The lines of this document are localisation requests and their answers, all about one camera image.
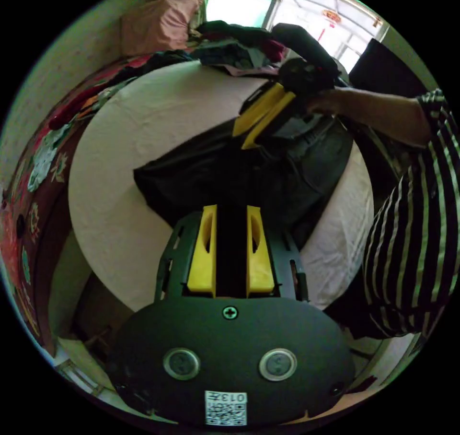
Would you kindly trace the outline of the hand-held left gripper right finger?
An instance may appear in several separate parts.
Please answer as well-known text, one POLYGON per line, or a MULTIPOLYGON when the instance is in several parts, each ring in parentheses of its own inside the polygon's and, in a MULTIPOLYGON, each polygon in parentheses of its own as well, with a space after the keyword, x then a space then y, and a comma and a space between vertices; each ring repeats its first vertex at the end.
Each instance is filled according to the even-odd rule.
POLYGON ((260 208, 247 206, 246 221, 246 294, 270 295, 275 288, 275 279, 260 208))

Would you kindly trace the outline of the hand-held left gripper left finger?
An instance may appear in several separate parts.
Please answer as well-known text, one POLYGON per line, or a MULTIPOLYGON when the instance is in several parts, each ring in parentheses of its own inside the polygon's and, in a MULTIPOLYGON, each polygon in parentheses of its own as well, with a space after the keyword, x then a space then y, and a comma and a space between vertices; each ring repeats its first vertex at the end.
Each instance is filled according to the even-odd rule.
POLYGON ((205 206, 190 265, 187 288, 193 294, 215 295, 217 272, 217 205, 205 206))

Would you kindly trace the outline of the person's right hand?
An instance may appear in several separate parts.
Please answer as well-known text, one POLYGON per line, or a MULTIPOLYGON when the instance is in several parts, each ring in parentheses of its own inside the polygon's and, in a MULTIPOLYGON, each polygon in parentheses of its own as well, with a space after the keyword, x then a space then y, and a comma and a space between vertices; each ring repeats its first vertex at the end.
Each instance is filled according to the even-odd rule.
POLYGON ((343 88, 335 87, 319 92, 305 102, 309 114, 337 116, 343 113, 343 88))

